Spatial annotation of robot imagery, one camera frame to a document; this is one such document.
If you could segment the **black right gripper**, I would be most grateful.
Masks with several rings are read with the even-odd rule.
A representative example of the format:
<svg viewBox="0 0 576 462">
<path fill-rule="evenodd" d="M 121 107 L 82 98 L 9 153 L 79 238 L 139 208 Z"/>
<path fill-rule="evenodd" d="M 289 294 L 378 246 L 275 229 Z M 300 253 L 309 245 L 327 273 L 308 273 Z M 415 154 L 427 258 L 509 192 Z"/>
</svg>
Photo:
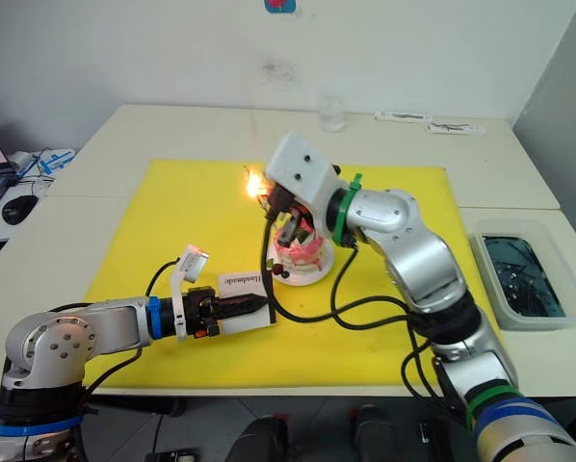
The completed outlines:
<svg viewBox="0 0 576 462">
<path fill-rule="evenodd" d="M 279 244 L 291 244 L 294 240 L 302 244 L 312 233 L 309 211 L 281 185 L 275 184 L 270 194 L 261 196 L 261 206 L 268 222 L 275 222 L 280 216 L 285 216 L 276 235 Z"/>
</svg>

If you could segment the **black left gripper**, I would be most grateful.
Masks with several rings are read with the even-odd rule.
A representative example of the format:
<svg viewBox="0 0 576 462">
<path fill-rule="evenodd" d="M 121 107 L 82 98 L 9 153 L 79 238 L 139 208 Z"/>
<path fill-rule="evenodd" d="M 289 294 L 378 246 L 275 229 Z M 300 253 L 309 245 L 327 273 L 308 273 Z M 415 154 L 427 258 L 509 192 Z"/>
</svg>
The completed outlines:
<svg viewBox="0 0 576 462">
<path fill-rule="evenodd" d="M 218 336 L 220 327 L 217 319 L 232 319 L 254 314 L 268 303 L 265 296 L 256 294 L 220 297 L 217 301 L 215 290 L 209 286 L 189 289 L 182 299 L 186 331 L 195 339 Z"/>
</svg>

